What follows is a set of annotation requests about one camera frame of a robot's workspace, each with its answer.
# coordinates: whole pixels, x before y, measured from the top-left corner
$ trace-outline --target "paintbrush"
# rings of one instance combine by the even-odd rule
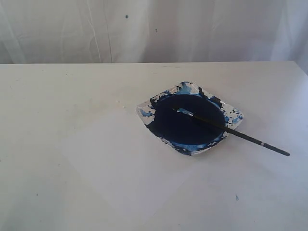
[[[208,120],[208,119],[202,118],[202,117],[200,117],[200,116],[198,116],[198,115],[195,115],[194,113],[192,113],[192,112],[190,112],[190,111],[187,111],[187,110],[184,109],[184,108],[174,107],[173,110],[176,111],[176,112],[179,112],[179,113],[188,115],[188,116],[190,116],[190,117],[192,117],[192,118],[195,118],[195,119],[197,119],[197,120],[203,121],[203,122],[205,122],[205,123],[208,123],[208,124],[210,124],[210,125],[212,125],[212,126],[215,126],[215,127],[219,128],[219,129],[223,130],[223,131],[226,131],[227,133],[230,133],[230,134],[232,134],[232,135],[238,136],[238,137],[240,137],[240,138],[242,138],[242,139],[244,139],[244,140],[247,140],[247,141],[250,141],[250,142],[252,142],[252,143],[258,144],[258,145],[260,145],[260,146],[263,146],[263,147],[265,147],[265,148],[271,149],[272,151],[278,152],[278,153],[280,153],[280,154],[282,154],[282,155],[290,156],[290,154],[289,154],[288,152],[284,151],[284,150],[281,150],[281,149],[276,148],[276,147],[274,147],[274,146],[272,146],[272,145],[269,145],[268,143],[264,143],[264,142],[262,142],[262,141],[259,141],[259,140],[255,139],[255,138],[252,138],[252,137],[250,137],[250,136],[247,136],[247,135],[245,135],[245,134],[243,134],[243,133],[241,133],[241,132],[238,132],[238,131],[236,131],[236,130],[233,130],[233,129],[231,129],[231,128],[227,128],[226,126],[223,126],[223,125],[217,124],[217,123],[215,123],[215,122],[213,122],[213,121],[210,121],[210,120]]]

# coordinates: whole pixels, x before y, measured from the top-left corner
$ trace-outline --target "paint palette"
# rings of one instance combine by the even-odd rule
[[[178,113],[184,108],[217,124],[236,129],[243,113],[201,87],[182,82],[137,106],[145,126],[164,143],[184,155],[204,152],[228,136],[227,132]]]

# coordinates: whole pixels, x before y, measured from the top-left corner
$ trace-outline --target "white curtain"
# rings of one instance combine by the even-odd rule
[[[0,0],[0,63],[295,60],[307,0]]]

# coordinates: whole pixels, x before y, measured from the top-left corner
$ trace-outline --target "white tabletop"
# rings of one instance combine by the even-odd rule
[[[136,105],[191,81],[244,113],[199,156]],[[0,65],[0,230],[307,230],[308,77],[294,62]]]

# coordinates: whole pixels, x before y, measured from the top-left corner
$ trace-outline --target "white backdrop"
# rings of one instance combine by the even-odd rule
[[[307,0],[0,0],[0,63],[295,60]]]

